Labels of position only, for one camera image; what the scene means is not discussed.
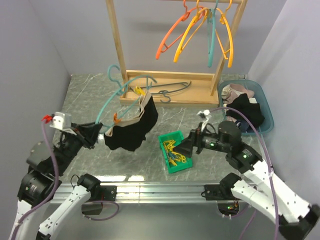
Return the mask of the black underwear back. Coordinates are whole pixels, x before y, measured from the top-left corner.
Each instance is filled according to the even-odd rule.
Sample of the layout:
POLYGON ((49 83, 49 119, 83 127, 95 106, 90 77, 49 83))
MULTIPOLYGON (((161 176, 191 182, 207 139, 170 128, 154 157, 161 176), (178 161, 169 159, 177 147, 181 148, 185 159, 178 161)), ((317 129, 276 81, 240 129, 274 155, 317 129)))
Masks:
POLYGON ((134 152, 158 121, 158 111, 152 94, 147 91, 138 101, 139 114, 120 120, 104 134, 104 143, 110 150, 122 148, 134 152))

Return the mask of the black underwear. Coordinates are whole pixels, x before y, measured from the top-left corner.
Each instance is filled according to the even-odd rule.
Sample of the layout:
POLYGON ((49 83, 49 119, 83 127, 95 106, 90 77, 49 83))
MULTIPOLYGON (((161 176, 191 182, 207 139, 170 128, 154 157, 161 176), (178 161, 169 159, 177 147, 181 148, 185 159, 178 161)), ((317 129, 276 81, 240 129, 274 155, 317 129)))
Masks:
POLYGON ((120 120, 104 134, 104 143, 110 150, 122 148, 134 152, 158 121, 158 111, 152 94, 147 91, 138 101, 139 114, 120 120))
POLYGON ((228 108, 233 108, 243 115, 253 124, 255 128, 258 128, 265 120, 262 114, 259 103, 250 103, 248 95, 246 93, 240 94, 233 102, 226 105, 228 108))

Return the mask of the yellow clothespin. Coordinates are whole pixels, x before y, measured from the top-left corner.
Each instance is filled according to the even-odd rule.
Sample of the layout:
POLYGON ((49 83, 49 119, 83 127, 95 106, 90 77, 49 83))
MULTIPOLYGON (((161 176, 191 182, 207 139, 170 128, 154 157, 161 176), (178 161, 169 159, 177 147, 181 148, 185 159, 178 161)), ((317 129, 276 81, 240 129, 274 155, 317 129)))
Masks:
POLYGON ((146 92, 141 88, 141 87, 138 87, 136 86, 134 89, 133 89, 133 92, 139 96, 145 96, 146 95, 146 92))

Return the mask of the black underwear front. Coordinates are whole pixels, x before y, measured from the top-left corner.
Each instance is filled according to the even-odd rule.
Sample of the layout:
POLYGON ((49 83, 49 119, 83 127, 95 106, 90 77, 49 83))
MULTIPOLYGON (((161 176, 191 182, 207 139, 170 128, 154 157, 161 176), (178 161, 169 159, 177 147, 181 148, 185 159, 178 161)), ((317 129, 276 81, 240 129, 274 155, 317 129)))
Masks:
POLYGON ((259 103, 250 103, 248 95, 246 93, 240 94, 233 102, 226 105, 228 108, 233 108, 243 115, 253 124, 255 128, 258 128, 265 120, 262 114, 259 103))

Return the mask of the white underwear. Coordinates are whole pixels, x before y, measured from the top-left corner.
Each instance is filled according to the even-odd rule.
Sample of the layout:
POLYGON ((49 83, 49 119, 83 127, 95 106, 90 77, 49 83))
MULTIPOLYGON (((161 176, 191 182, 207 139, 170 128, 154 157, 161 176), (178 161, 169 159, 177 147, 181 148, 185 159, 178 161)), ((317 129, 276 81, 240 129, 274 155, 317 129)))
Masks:
POLYGON ((258 103, 257 100, 254 97, 249 98, 249 102, 251 104, 257 104, 258 103))

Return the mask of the orange clothes hanger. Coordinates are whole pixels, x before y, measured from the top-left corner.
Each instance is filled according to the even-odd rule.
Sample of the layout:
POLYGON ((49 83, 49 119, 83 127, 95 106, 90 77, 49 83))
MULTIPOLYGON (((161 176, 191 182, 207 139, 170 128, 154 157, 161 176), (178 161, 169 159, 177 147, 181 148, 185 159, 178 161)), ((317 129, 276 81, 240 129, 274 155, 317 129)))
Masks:
POLYGON ((192 20, 193 16, 195 15, 196 6, 190 8, 187 5, 187 0, 182 0, 182 6, 184 8, 183 14, 175 21, 175 23, 172 24, 172 26, 169 28, 169 30, 164 35, 163 39, 161 40, 157 51, 155 53, 155 59, 159 60, 160 56, 165 53, 167 50, 169 50, 171 47, 173 47, 177 42, 180 43, 180 40, 183 36, 182 32, 179 36, 177 36, 174 40, 171 42, 168 42, 169 38, 171 37, 172 33, 176 30, 176 28, 181 24, 185 23, 187 20, 192 20))

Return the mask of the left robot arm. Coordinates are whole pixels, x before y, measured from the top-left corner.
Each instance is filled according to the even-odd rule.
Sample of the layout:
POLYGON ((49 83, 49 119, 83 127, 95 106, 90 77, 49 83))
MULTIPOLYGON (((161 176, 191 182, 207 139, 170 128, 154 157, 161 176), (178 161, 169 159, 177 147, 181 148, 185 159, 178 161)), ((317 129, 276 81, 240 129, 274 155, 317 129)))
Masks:
POLYGON ((46 132, 44 141, 35 144, 27 159, 29 169, 21 180, 17 194, 17 213, 9 239, 56 240, 64 225, 85 203, 113 204, 116 186, 104 188, 99 179, 88 173, 78 177, 71 193, 45 220, 44 213, 60 184, 64 173, 81 148, 93 149, 98 140, 101 123, 71 124, 73 133, 63 132, 59 146, 50 145, 46 132))

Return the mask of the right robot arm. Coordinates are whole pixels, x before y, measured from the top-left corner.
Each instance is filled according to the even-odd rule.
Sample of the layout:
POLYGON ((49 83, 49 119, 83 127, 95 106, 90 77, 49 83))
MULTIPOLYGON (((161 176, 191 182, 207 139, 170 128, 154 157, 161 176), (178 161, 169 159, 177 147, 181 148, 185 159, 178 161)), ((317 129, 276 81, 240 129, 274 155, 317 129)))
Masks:
POLYGON ((226 161, 255 186, 229 173, 219 183, 221 196, 226 200, 235 197, 254 207, 275 223, 275 232, 285 239, 305 239, 320 219, 319 205, 301 198, 271 171, 267 161, 242 141, 234 122, 222 121, 215 133, 198 126, 173 150, 190 158, 194 148, 197 154, 203 149, 225 153, 226 161))

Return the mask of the beige underwear in basket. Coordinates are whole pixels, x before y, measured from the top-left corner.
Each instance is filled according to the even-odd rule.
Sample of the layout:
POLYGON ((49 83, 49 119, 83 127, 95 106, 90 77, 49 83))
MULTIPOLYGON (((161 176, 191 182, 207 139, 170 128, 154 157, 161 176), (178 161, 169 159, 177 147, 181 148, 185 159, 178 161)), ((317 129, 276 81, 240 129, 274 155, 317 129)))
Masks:
POLYGON ((221 97, 224 104, 231 104, 241 94, 247 94, 249 99, 253 98, 255 95, 254 91, 235 83, 228 84, 221 90, 221 97))

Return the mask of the yellow hanger left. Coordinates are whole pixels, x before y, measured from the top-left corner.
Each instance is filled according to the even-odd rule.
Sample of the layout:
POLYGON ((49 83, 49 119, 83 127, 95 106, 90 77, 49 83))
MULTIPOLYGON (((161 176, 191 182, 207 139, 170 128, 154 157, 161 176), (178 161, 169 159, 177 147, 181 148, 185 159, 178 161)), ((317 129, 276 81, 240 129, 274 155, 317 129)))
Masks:
POLYGON ((205 21, 208 18, 209 15, 209 9, 204 6, 200 6, 200 0, 197 0, 195 2, 195 15, 193 16, 192 20, 188 24, 186 30, 184 31, 181 40, 178 44, 178 47, 175 51, 173 62, 177 63, 180 55, 184 51, 184 49, 187 47, 191 39, 194 37, 194 35, 199 31, 199 29, 203 26, 205 21))

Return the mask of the yellow hanger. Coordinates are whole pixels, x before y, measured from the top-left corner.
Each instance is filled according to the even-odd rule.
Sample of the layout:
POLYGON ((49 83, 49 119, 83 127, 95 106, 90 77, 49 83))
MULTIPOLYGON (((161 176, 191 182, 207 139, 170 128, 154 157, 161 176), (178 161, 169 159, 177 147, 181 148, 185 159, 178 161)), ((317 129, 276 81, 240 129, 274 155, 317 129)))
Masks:
POLYGON ((229 9, 231 8, 233 4, 232 0, 228 1, 228 6, 225 8, 225 10, 221 10, 220 8, 216 8, 216 10, 218 11, 218 13, 220 14, 219 17, 219 23, 225 27, 226 30, 226 37, 227 37, 227 43, 223 44, 222 43, 222 39, 219 35, 219 33, 217 32, 217 30, 215 31, 216 34, 216 38, 218 40, 220 49, 221 49, 221 53, 222 53, 222 57, 224 60, 227 61, 227 67, 231 68, 233 66, 234 63, 234 38, 233 38, 233 33, 231 31, 231 27, 230 24, 228 22, 227 19, 227 12, 229 11, 229 9))
POLYGON ((178 44, 178 47, 175 51, 173 62, 177 63, 180 55, 184 51, 184 49, 187 47, 191 39, 194 37, 194 35, 199 31, 199 29, 203 26, 205 21, 208 18, 209 15, 209 9, 204 6, 200 6, 200 0, 197 0, 195 2, 195 15, 193 16, 192 20, 188 24, 186 30, 184 31, 181 40, 178 44))

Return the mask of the yellow clothespins in bin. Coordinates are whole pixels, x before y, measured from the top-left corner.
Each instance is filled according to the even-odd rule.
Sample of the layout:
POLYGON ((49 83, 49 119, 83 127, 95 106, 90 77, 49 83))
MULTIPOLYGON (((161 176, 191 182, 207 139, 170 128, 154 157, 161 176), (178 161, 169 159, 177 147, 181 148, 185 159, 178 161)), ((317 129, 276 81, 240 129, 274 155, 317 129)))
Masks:
POLYGON ((176 141, 173 139, 162 143, 168 162, 173 167, 176 167, 178 163, 187 163, 187 159, 184 155, 174 151, 175 143, 176 141))

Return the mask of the green plastic bin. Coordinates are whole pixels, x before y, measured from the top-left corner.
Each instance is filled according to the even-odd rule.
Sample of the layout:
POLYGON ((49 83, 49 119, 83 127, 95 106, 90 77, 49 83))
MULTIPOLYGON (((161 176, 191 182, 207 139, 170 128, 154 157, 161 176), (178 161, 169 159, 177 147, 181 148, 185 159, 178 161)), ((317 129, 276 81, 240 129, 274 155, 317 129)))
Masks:
POLYGON ((164 161, 169 174, 174 174, 193 167, 193 160, 174 151, 184 136, 181 131, 174 131, 158 136, 159 147, 163 153, 164 161))

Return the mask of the wooden clothes rack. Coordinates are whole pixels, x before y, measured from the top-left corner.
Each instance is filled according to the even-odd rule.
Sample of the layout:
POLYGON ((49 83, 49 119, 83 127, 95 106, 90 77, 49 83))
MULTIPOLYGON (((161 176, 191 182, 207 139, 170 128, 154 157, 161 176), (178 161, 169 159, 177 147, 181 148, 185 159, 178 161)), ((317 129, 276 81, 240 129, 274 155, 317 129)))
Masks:
POLYGON ((159 44, 155 55, 156 59, 159 59, 161 54, 173 46, 172 43, 166 44, 166 41, 177 25, 186 21, 192 12, 196 12, 186 30, 175 39, 175 42, 179 43, 179 45, 175 52, 173 61, 174 63, 178 62, 181 53, 192 39, 193 35, 189 34, 190 29, 194 25, 201 27, 204 23, 208 23, 211 25, 211 28, 208 29, 208 32, 211 34, 208 47, 208 66, 212 66, 215 41, 221 40, 216 30, 215 19, 216 12, 219 12, 219 21, 226 27, 228 39, 225 44, 219 45, 221 49, 221 58, 215 73, 127 70, 114 2, 112 0, 107 0, 105 3, 119 62, 118 65, 109 66, 107 74, 111 74, 111 70, 113 68, 116 68, 121 73, 122 82, 119 82, 117 79, 111 79, 111 81, 117 83, 119 86, 117 95, 120 96, 121 104, 134 104, 136 100, 133 95, 135 94, 135 90, 138 88, 156 88, 159 89, 158 92, 153 93, 154 102, 156 104, 196 107, 207 105, 217 107, 219 105, 217 91, 218 81, 224 66, 227 65, 228 68, 231 68, 233 65, 234 37, 247 5, 246 0, 228 0, 226 2, 229 7, 233 4, 237 5, 232 23, 229 23, 227 20, 228 11, 221 10, 217 6, 211 9, 200 6, 199 4, 196 4, 194 8, 188 8, 187 5, 184 5, 183 7, 185 11, 183 15, 171 26, 159 44))

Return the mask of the aluminium mounting rail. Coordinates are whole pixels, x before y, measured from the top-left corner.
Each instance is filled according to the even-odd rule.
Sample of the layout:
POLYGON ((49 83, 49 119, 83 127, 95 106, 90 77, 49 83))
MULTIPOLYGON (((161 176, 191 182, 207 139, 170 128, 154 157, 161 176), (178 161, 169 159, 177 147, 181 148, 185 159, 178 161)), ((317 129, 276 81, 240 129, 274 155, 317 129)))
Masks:
POLYGON ((38 188, 25 186, 26 196, 17 202, 12 240, 54 240, 67 220, 86 203, 188 203, 199 198, 208 201, 241 200, 275 223, 276 231, 288 240, 302 240, 309 232, 304 218, 309 203, 276 176, 252 186, 231 174, 218 184, 172 185, 115 182, 101 184, 93 176, 82 177, 74 187, 52 189, 46 197, 38 188))

